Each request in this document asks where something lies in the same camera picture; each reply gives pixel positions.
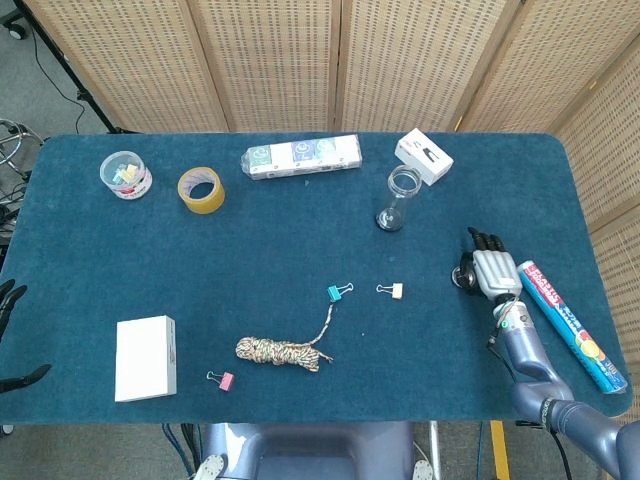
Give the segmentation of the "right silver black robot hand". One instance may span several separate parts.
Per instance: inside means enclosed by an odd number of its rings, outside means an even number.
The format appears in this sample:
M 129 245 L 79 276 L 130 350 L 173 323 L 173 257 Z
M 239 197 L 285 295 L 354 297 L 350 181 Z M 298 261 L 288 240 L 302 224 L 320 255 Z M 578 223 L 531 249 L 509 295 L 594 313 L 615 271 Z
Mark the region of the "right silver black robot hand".
M 501 238 L 468 227 L 474 249 L 463 252 L 453 269 L 454 285 L 470 295 L 484 295 L 496 306 L 518 298 L 522 283 L 515 261 Z

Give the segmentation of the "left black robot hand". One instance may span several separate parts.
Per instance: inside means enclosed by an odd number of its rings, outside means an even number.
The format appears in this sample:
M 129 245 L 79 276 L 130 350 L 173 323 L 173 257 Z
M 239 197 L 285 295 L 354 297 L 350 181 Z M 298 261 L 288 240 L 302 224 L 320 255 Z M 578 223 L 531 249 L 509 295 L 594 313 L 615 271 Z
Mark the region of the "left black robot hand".
M 1 284 L 1 336 L 4 336 L 9 324 L 11 313 L 16 302 L 26 293 L 27 286 L 15 286 L 16 281 L 9 279 Z M 1 380 L 1 393 L 27 388 L 43 379 L 51 370 L 51 364 L 42 364 L 34 371 L 21 377 L 11 377 Z

